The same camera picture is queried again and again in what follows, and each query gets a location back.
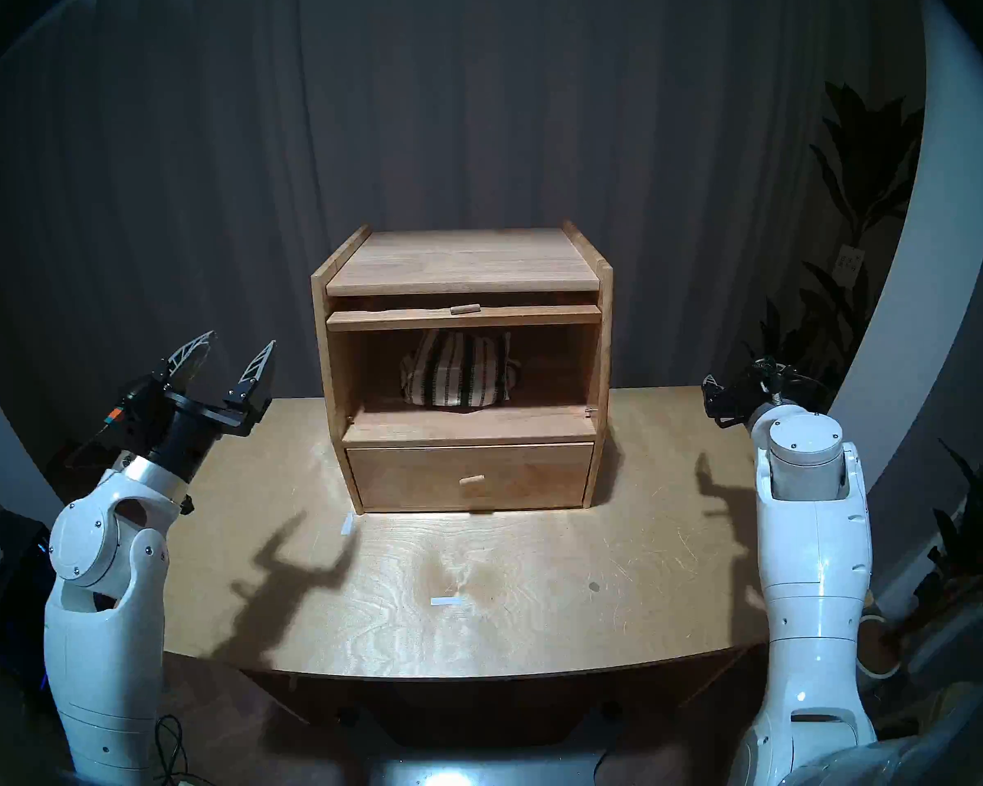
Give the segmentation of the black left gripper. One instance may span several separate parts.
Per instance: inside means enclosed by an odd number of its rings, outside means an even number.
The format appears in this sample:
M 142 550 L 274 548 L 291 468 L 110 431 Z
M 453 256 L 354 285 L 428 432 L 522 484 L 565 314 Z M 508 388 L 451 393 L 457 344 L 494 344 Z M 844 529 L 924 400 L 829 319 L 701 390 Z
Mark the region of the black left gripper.
M 250 361 L 221 407 L 179 393 L 188 391 L 216 338 L 208 330 L 186 342 L 117 401 L 117 447 L 186 483 L 221 437 L 248 436 L 272 399 L 275 339 Z

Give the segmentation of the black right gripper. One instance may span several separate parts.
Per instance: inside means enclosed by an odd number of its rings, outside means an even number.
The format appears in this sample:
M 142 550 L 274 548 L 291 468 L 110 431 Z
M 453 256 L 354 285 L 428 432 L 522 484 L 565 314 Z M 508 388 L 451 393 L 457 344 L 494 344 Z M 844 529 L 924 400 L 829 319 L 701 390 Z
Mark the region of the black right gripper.
M 780 363 L 773 357 L 754 361 L 759 375 L 742 375 L 731 385 L 721 387 L 712 374 L 701 382 L 703 408 L 707 417 L 721 425 L 747 425 L 750 417 L 765 407 L 775 405 L 775 381 L 780 375 Z

